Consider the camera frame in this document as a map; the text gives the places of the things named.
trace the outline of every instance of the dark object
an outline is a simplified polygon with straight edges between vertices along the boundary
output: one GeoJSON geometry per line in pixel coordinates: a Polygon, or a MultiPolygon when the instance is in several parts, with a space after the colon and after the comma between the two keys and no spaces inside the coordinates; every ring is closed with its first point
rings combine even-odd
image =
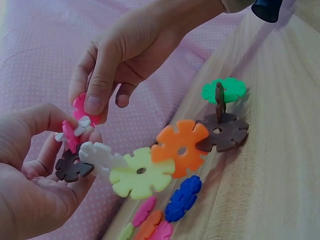
{"type": "Polygon", "coordinates": [[[217,122],[215,114],[207,115],[196,123],[203,124],[209,131],[209,136],[195,145],[203,152],[211,152],[213,146],[219,153],[226,152],[243,145],[247,139],[249,125],[234,114],[223,113],[221,123],[217,122]]]}
{"type": "Polygon", "coordinates": [[[180,189],[174,191],[170,203],[165,207],[164,217],[169,223],[176,222],[184,217],[197,200],[197,193],[200,192],[202,182],[200,177],[193,175],[180,184],[180,189]]]}
{"type": "Polygon", "coordinates": [[[216,83],[215,88],[215,115],[218,123],[221,123],[222,114],[226,113],[225,89],[221,82],[216,83]]]}
{"type": "Polygon", "coordinates": [[[251,10],[258,18],[274,24],[279,19],[281,5],[282,0],[256,0],[251,10]]]}
{"type": "Polygon", "coordinates": [[[79,159],[79,150],[81,144],[76,146],[76,152],[72,153],[71,150],[67,150],[62,154],[55,165],[55,175],[61,181],[64,180],[67,183],[73,183],[78,181],[78,175],[86,177],[93,170],[94,166],[92,164],[84,163],[79,159]]]}

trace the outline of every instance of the wooden surface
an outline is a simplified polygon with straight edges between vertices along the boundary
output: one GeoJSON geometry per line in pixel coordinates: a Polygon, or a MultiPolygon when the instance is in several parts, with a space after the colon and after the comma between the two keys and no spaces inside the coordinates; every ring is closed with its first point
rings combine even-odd
{"type": "MultiPolygon", "coordinates": [[[[202,189],[173,224],[172,240],[320,239],[320,4],[301,0],[294,7],[277,24],[247,15],[203,65],[176,112],[172,124],[211,113],[201,91],[217,78],[235,77],[248,87],[240,102],[227,104],[249,123],[247,143],[227,153],[213,148],[205,157],[196,173],[202,189]]],[[[155,209],[165,209],[182,180],[156,194],[155,209]]],[[[126,200],[103,239],[116,240],[142,202],[126,200]]]]}

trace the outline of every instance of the sleeve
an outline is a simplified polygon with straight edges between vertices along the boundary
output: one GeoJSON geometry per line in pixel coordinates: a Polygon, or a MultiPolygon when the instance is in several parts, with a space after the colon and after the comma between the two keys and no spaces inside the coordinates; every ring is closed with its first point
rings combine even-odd
{"type": "Polygon", "coordinates": [[[255,2],[255,0],[221,0],[228,14],[241,12],[255,2]]]}

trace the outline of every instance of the orange flower piece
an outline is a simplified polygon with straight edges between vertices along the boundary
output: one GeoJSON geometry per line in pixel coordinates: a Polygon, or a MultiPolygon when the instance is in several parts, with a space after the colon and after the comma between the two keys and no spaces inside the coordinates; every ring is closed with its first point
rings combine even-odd
{"type": "Polygon", "coordinates": [[[134,240],[149,239],[156,230],[156,226],[160,223],[162,215],[162,211],[160,210],[153,211],[141,224],[138,233],[134,236],[134,240]]]}
{"type": "Polygon", "coordinates": [[[167,159],[174,160],[175,172],[172,175],[174,179],[185,177],[187,169],[194,172],[204,163],[200,155],[208,153],[198,150],[196,144],[209,136],[207,128],[201,123],[196,124],[193,120],[180,120],[176,126],[178,128],[176,132],[172,125],[166,126],[156,138],[159,144],[151,147],[151,159],[154,163],[167,159]]]}

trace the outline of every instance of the brown flower piece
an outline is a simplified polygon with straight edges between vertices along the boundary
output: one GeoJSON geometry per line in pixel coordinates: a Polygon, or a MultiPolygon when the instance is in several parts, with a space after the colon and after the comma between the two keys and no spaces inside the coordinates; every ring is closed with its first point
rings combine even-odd
{"type": "Polygon", "coordinates": [[[221,82],[216,83],[215,88],[215,115],[218,123],[221,123],[222,114],[226,113],[226,103],[225,103],[225,89],[221,82]]]}
{"type": "Polygon", "coordinates": [[[73,183],[78,181],[78,175],[82,177],[86,177],[93,170],[94,166],[92,164],[84,163],[79,159],[79,150],[81,144],[76,146],[76,152],[72,153],[71,150],[67,150],[62,154],[62,158],[60,158],[55,165],[55,175],[61,181],[65,181],[67,183],[73,183]]]}
{"type": "Polygon", "coordinates": [[[203,152],[211,152],[213,146],[219,153],[229,151],[243,145],[248,136],[249,125],[234,114],[223,113],[220,123],[215,114],[207,115],[196,123],[203,124],[209,131],[209,136],[195,145],[203,152]]]}

